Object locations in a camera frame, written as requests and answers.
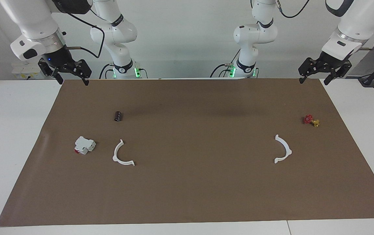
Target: green indicator light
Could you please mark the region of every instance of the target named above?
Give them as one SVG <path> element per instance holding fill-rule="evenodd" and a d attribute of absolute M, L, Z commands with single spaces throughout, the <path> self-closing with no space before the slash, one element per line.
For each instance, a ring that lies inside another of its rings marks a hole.
<path fill-rule="evenodd" d="M 138 68 L 135 68 L 136 77 L 140 77 L 140 71 Z"/>
<path fill-rule="evenodd" d="M 230 77 L 235 77 L 235 72 L 236 72 L 236 68 L 233 67 L 233 69 L 230 70 L 229 76 Z"/>

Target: white curved plastic part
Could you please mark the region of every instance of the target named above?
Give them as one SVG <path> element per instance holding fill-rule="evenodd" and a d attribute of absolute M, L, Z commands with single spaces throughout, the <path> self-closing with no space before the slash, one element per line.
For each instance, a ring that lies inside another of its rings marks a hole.
<path fill-rule="evenodd" d="M 288 147 L 287 142 L 285 140 L 283 140 L 282 138 L 278 137 L 278 135 L 275 136 L 275 140 L 280 142 L 285 147 L 285 156 L 283 158 L 274 159 L 274 163 L 277 164 L 277 162 L 286 159 L 292 153 L 292 151 L 291 151 L 290 147 Z"/>
<path fill-rule="evenodd" d="M 120 147 L 122 147 L 123 145 L 124 145 L 123 140 L 120 140 L 120 143 L 114 149 L 113 161 L 118 162 L 122 165 L 135 165 L 135 162 L 133 162 L 133 161 L 124 162 L 124 161 L 117 158 L 117 152 L 120 149 Z"/>

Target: white electrical plug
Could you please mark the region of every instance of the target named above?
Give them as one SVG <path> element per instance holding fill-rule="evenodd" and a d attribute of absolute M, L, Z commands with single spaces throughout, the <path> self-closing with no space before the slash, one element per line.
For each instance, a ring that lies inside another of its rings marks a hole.
<path fill-rule="evenodd" d="M 76 141 L 75 141 L 75 153 L 80 153 L 80 154 L 87 154 L 88 151 L 93 151 L 96 143 L 94 140 L 87 140 L 83 136 L 80 136 Z"/>

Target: brown mat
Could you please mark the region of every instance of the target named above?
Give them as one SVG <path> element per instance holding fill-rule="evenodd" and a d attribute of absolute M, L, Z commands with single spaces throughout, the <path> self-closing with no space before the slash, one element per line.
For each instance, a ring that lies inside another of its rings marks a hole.
<path fill-rule="evenodd" d="M 350 218 L 374 218 L 374 174 L 318 80 L 67 80 L 0 226 Z"/>

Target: white robotic arm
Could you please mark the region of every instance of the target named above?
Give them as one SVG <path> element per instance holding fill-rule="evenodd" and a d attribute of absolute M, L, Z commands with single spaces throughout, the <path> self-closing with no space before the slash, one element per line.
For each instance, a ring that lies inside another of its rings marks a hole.
<path fill-rule="evenodd" d="M 307 58 L 299 73 L 306 78 L 318 72 L 330 73 L 325 79 L 328 85 L 333 79 L 343 77 L 351 68 L 349 57 L 357 52 L 374 33 L 374 0 L 326 0 L 332 14 L 341 17 L 336 30 L 322 48 L 317 60 Z"/>
<path fill-rule="evenodd" d="M 138 36 L 136 27 L 124 19 L 115 0 L 94 0 L 94 6 L 99 17 L 108 21 L 108 23 L 97 25 L 97 27 L 105 33 L 104 47 L 113 58 L 113 70 L 116 78 L 140 77 L 136 62 L 130 57 L 129 49 L 122 44 L 136 40 Z M 102 33 L 93 28 L 91 29 L 91 38 L 100 44 Z"/>
<path fill-rule="evenodd" d="M 68 13 L 84 14 L 91 8 L 90 0 L 53 2 Z M 22 35 L 10 45 L 20 60 L 41 55 L 39 66 L 45 75 L 54 77 L 62 84 L 63 79 L 59 72 L 71 73 L 81 77 L 85 85 L 88 85 L 90 68 L 84 60 L 73 60 L 45 0 L 0 0 L 0 3 L 21 30 Z"/>
<path fill-rule="evenodd" d="M 234 39 L 241 46 L 238 60 L 235 61 L 233 76 L 252 76 L 258 56 L 255 44 L 270 43 L 278 34 L 273 24 L 275 0 L 254 0 L 252 15 L 256 24 L 241 25 L 234 31 Z"/>

